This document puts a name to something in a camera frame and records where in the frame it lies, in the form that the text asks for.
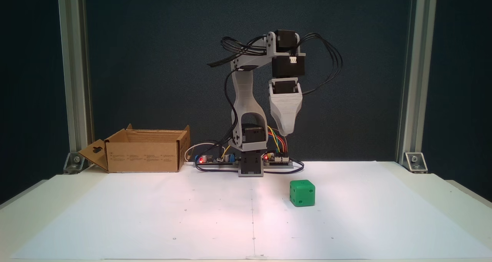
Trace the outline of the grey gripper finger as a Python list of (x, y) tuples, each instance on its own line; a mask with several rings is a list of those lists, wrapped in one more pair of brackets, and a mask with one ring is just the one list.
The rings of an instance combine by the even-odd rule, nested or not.
[(298, 82), (298, 93), (273, 94), (273, 80), (297, 80), (297, 79), (272, 79), (269, 81), (269, 105), (278, 130), (282, 136), (288, 136), (294, 132), (295, 120), (302, 107), (302, 90)]

